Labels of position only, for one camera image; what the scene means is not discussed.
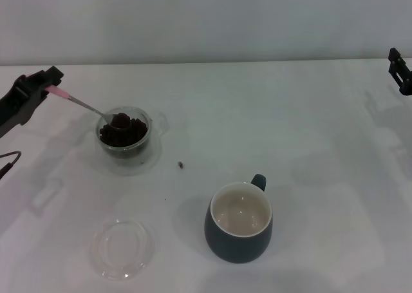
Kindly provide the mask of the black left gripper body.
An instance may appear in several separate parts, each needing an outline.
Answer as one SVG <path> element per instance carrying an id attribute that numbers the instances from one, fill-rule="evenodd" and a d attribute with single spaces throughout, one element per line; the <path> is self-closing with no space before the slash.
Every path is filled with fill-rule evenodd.
<path id="1" fill-rule="evenodd" d="M 23 86 L 25 81 L 25 75 L 18 77 L 10 91 L 1 98 L 1 137 L 15 126 L 26 124 L 29 119 L 29 92 Z"/>

